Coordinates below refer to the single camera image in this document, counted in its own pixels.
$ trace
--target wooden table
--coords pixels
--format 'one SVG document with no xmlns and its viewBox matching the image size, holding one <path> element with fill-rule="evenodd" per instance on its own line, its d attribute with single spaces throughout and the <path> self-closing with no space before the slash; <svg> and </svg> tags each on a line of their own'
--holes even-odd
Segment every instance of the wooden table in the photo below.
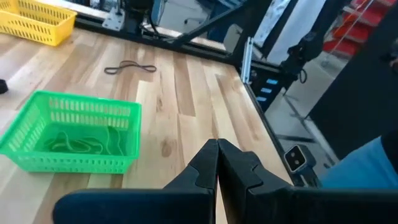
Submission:
<svg viewBox="0 0 398 224">
<path fill-rule="evenodd" d="M 153 64 L 155 73 L 121 60 Z M 209 138 L 254 151 L 264 167 L 291 182 L 255 107 L 230 66 L 75 29 L 59 47 L 0 34 L 1 134 L 34 90 L 136 101 L 142 104 L 141 156 L 124 175 L 32 174 L 0 156 L 1 223 L 51 223 L 54 203 L 84 188 L 159 189 L 178 175 Z M 217 223 L 226 223 L 221 195 Z"/>
</svg>

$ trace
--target white wall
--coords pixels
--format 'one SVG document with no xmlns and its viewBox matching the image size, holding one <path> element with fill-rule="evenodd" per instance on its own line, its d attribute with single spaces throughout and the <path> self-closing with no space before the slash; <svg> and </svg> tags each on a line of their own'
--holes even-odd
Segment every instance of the white wall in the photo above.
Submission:
<svg viewBox="0 0 398 224">
<path fill-rule="evenodd" d="M 324 3 L 325 0 L 298 0 L 267 61 L 280 64 L 287 58 L 287 49 L 310 31 Z"/>
</svg>

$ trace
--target yellow plastic basket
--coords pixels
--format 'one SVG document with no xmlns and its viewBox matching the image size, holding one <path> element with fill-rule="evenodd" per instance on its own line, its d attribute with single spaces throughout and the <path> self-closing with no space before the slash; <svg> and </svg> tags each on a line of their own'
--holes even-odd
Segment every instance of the yellow plastic basket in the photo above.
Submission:
<svg viewBox="0 0 398 224">
<path fill-rule="evenodd" d="M 72 33 L 76 15 L 32 0 L 0 0 L 0 32 L 57 46 Z"/>
</svg>

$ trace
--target green plastic basket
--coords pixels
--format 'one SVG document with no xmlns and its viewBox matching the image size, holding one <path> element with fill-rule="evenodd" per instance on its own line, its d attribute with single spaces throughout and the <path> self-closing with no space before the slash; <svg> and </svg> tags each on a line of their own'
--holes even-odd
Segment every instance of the green plastic basket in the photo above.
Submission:
<svg viewBox="0 0 398 224">
<path fill-rule="evenodd" d="M 123 174 L 139 156 L 141 105 L 36 91 L 0 140 L 29 172 Z"/>
</svg>

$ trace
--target plastic basket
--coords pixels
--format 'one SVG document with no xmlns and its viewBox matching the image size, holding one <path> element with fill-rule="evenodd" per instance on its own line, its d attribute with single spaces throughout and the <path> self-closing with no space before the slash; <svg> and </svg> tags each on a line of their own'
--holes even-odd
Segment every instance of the plastic basket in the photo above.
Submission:
<svg viewBox="0 0 398 224">
<path fill-rule="evenodd" d="M 140 134 L 138 103 L 36 91 L 0 140 L 0 154 L 30 172 L 123 174 L 139 156 Z M 82 139 L 96 139 L 85 144 L 98 151 L 53 151 L 49 146 L 59 140 L 53 145 L 61 149 L 68 145 L 64 142 Z M 106 150 L 99 152 L 101 144 Z"/>
<path fill-rule="evenodd" d="M 71 35 L 76 15 L 30 0 L 0 0 L 0 32 L 57 46 Z"/>
</svg>

